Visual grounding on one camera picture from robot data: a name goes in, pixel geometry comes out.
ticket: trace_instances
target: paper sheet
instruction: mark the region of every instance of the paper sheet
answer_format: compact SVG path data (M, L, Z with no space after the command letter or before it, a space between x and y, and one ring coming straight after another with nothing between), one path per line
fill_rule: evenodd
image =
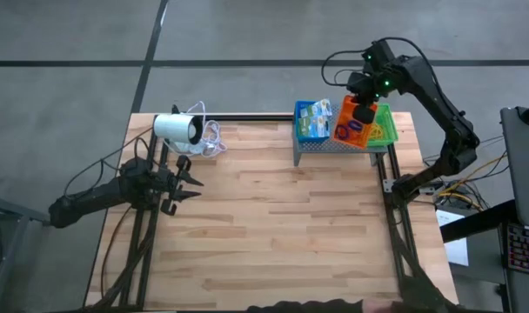
M457 221L460 218L464 218L464 216L461 216L460 214L446 212L443 210L437 210L437 220L439 221L439 226ZM466 238L462 238L453 242L445 243L446 256L448 257L448 262L464 266L469 265L467 258L466 240Z

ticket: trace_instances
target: wooden tabletop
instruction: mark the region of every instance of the wooden tabletop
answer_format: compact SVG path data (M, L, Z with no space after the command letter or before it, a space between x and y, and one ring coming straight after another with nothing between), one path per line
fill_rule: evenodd
M423 164L411 114L393 115L402 174L417 172ZM125 141L150 128L153 116L132 115ZM378 172L368 155L303 154L294 168L291 123L221 125L227 152L213 159L193 157L191 175L204 187L184 186L203 195L178 205L175 216L158 218L146 310L398 299ZM129 146L121 162L131 157ZM168 164L175 166L176 158L170 153ZM100 299L101 263L125 209L108 212L87 304ZM456 303L433 207L412 203L409 211L422 267ZM133 220L130 212L110 252L106 289L125 265ZM136 295L136 283L131 292Z

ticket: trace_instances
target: grey floor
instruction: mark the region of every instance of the grey floor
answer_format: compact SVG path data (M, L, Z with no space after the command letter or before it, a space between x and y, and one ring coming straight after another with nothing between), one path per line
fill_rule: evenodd
M0 60L143 60L159 4L0 0ZM529 0L170 0L155 59L313 60L383 36L408 37L433 60L526 60ZM501 134L501 108L529 106L529 66L436 71L482 139ZM0 67L0 196L47 211L75 173L123 141L140 75L140 67ZM173 103L186 109L198 100L213 112L290 111L297 99L344 94L322 82L318 67L153 68L140 111L169 111ZM412 113L424 156L439 152L443 133L417 101L391 95L387 102ZM472 168L504 148L480 150ZM96 175L87 172L73 189ZM479 188L491 204L512 197L507 174ZM1 311L79 307L103 216L64 230L32 225ZM489 283L454 279L466 307L499 307Z

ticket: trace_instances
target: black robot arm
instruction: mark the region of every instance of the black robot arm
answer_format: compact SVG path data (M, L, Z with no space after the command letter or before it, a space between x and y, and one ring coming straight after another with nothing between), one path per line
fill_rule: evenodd
M364 114L364 107L397 90L400 95L414 95L445 132L440 158L434 165L394 182L392 193L396 202L410 202L419 195L422 185L440 176L456 175L477 159L475 149L479 146L479 139L473 132L472 123L464 118L465 112L458 111L442 92L425 56L394 57L386 40L374 42L362 56L364 73L353 72L347 84L347 89L355 94L356 102L361 104L360 111L354 112L356 119L370 123L370 119L364 121L362 118L371 115Z
M119 169L119 176L96 188L78 192L74 195L59 197L49 208L50 223L63 228L76 223L82 216L105 210L121 203L130 203L137 210L147 210L157 203L156 192L169 192L160 210L174 215L176 204L184 199L198 196L200 193L182 189L181 182L203 184L189 174L191 160L180 156L177 160L177 174L168 169L159 168L151 171L151 163L137 157L124 163Z

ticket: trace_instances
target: orange container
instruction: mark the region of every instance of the orange container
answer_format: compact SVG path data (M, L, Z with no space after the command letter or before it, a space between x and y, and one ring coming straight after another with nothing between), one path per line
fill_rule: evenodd
M336 128L332 132L331 139L339 143L350 144L360 149L367 148L367 142L372 132L373 123L363 124L360 121L353 118L353 110L359 105L354 102L354 97L348 95L344 97L342 102L342 108L340 108L340 115L338 116L338 122ZM377 113L377 104L374 103L369 107L375 113ZM352 125L358 125L359 130L355 130L350 127Z

